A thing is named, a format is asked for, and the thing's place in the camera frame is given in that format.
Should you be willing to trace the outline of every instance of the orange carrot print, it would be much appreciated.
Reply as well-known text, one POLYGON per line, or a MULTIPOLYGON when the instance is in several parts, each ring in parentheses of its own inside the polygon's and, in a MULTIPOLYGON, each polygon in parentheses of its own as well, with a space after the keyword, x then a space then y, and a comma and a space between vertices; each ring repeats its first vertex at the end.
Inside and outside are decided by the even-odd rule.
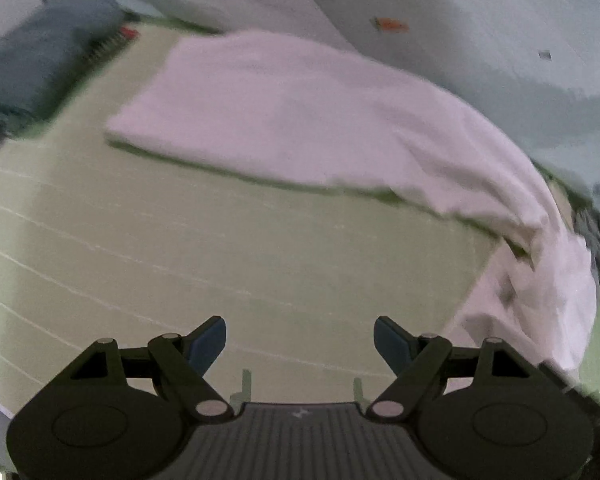
POLYGON ((407 32, 409 25, 393 18, 374 18, 374 27, 382 32, 407 32))

